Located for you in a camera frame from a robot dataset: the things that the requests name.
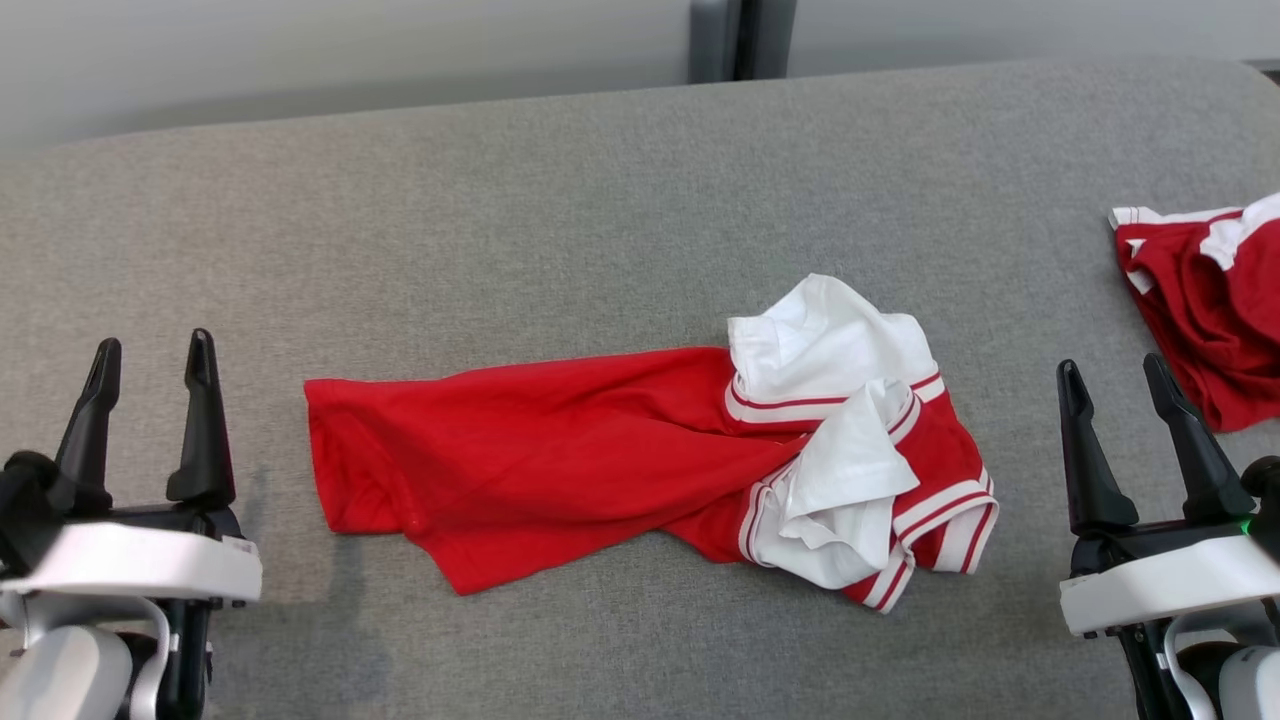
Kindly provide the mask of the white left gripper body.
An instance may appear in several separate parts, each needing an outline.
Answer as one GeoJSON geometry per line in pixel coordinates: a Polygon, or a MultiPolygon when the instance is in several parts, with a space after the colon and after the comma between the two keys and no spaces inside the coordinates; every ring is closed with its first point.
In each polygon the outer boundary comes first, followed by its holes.
{"type": "Polygon", "coordinates": [[[0,509],[0,592],[252,603],[262,561],[233,509],[184,505],[67,518],[0,509]]]}

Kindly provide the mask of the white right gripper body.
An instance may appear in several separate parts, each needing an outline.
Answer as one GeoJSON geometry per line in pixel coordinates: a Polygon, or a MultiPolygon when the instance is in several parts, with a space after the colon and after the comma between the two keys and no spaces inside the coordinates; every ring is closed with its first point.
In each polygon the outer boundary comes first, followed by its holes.
{"type": "Polygon", "coordinates": [[[1161,550],[1060,583],[1062,619],[1074,635],[1280,596],[1280,539],[1257,537],[1242,521],[1130,538],[1161,550]]]}

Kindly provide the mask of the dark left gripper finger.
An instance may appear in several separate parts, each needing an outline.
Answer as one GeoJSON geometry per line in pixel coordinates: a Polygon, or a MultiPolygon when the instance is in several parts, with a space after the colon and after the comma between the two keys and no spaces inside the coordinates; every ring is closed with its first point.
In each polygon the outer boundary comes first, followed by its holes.
{"type": "Polygon", "coordinates": [[[166,498],[228,507],[236,501],[236,480],[214,337],[204,328],[192,331],[184,383],[188,407],[180,462],[168,478],[166,498]]]}
{"type": "Polygon", "coordinates": [[[70,414],[55,461],[59,503],[67,512],[106,512],[113,496],[105,487],[110,413],[122,378],[122,343],[105,338],[70,414]]]}

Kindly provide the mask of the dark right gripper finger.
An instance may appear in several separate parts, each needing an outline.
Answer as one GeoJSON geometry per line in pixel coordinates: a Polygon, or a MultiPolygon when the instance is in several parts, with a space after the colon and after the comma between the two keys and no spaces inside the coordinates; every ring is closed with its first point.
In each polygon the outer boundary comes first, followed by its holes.
{"type": "Polygon", "coordinates": [[[1115,480],[1094,432],[1094,405],[1073,360],[1059,364],[1056,384],[1070,532],[1087,537],[1137,525],[1139,512],[1115,480]]]}
{"type": "Polygon", "coordinates": [[[1187,498],[1181,511],[1190,524],[1240,521],[1254,511],[1248,495],[1216,437],[1172,375],[1160,354],[1147,354],[1143,372],[1156,414],[1166,424],[1181,471],[1187,498]]]}

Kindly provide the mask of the red shorts with white trim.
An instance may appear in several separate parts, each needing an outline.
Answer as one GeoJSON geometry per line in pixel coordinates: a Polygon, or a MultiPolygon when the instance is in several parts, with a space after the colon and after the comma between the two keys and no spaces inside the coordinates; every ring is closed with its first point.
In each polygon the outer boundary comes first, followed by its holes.
{"type": "Polygon", "coordinates": [[[1280,419],[1280,192],[1244,208],[1108,214],[1132,296],[1211,430],[1280,419]]]}

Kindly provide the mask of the red jersey with white stripes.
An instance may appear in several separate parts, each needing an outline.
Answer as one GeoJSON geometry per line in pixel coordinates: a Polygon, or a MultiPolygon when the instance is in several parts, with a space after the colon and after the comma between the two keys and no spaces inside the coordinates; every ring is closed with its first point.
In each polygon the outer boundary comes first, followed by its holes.
{"type": "Polygon", "coordinates": [[[472,594],[650,530],[877,612],[972,574],[995,484],[914,316],[812,274],[724,347],[303,386],[317,497],[472,594]]]}

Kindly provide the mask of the grey partition post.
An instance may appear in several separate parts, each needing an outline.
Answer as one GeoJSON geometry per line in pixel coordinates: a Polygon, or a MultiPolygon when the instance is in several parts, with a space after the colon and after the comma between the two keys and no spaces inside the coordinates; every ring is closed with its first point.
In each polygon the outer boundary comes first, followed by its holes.
{"type": "Polygon", "coordinates": [[[690,0],[690,85],[781,79],[797,0],[690,0]]]}

